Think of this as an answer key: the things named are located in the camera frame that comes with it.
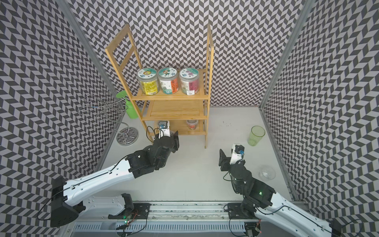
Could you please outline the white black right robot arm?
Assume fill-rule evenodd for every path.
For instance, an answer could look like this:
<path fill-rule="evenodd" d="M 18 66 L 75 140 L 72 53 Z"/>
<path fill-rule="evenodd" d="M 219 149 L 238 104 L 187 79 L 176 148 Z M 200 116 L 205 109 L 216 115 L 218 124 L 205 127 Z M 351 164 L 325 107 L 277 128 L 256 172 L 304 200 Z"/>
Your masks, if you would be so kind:
<path fill-rule="evenodd" d="M 244 147 L 235 145 L 232 156 L 220 151 L 219 167 L 227 172 L 228 181 L 236 194 L 243 196 L 240 214 L 230 218 L 257 218 L 269 222 L 295 237 L 340 237 L 342 225 L 336 221 L 317 218 L 291 203 L 273 187 L 254 178 L 245 167 Z"/>

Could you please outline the small foil-lid cup pink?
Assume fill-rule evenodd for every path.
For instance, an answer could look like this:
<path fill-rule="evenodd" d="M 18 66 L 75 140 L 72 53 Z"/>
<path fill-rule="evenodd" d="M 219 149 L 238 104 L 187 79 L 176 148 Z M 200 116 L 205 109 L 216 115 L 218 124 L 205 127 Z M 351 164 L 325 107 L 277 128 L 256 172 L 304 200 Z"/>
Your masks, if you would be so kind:
<path fill-rule="evenodd" d="M 198 119 L 190 119 L 190 120 L 187 120 L 186 123 L 187 123 L 187 127 L 190 129 L 190 130 L 195 130 L 198 126 L 198 122 L 199 120 Z"/>

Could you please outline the sunflower seed jar yellow label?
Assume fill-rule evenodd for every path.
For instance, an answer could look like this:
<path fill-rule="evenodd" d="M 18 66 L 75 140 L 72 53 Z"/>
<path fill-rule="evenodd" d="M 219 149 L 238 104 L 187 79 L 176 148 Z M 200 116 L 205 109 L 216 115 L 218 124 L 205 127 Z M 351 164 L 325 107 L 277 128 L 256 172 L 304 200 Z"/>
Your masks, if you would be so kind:
<path fill-rule="evenodd" d="M 141 69 L 137 73 L 137 80 L 145 95 L 155 95 L 159 92 L 158 73 L 155 69 Z"/>

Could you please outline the jar with pink flower lid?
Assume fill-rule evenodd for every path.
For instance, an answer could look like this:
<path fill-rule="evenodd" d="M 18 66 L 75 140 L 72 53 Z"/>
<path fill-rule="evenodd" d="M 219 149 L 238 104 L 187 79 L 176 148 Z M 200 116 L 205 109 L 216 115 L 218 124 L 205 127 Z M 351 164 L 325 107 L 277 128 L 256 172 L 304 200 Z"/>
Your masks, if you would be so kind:
<path fill-rule="evenodd" d="M 185 95 L 195 95 L 199 91 L 199 71 L 194 68 L 184 68 L 179 72 L 181 90 Z"/>

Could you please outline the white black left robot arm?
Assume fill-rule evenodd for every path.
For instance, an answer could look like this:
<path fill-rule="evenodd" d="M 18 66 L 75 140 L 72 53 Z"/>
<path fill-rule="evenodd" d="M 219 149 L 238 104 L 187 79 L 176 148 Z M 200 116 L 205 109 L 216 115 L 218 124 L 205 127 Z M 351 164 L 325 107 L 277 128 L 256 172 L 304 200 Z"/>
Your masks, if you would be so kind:
<path fill-rule="evenodd" d="M 66 180 L 60 176 L 52 180 L 50 217 L 51 227 L 61 227 L 76 220 L 85 211 L 86 198 L 120 182 L 134 180 L 163 168 L 171 153 L 179 150 L 179 133 L 159 134 L 152 145 L 121 158 L 115 165 L 93 174 Z"/>

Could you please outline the jar with strawberry lid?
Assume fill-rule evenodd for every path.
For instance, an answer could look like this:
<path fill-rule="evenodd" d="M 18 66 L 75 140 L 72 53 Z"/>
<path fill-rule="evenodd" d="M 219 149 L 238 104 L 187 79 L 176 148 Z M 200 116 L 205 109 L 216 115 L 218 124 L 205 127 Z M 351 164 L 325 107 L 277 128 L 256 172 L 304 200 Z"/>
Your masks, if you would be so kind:
<path fill-rule="evenodd" d="M 175 94 L 179 90 L 178 71 L 174 68 L 162 68 L 158 72 L 160 87 L 164 94 Z"/>

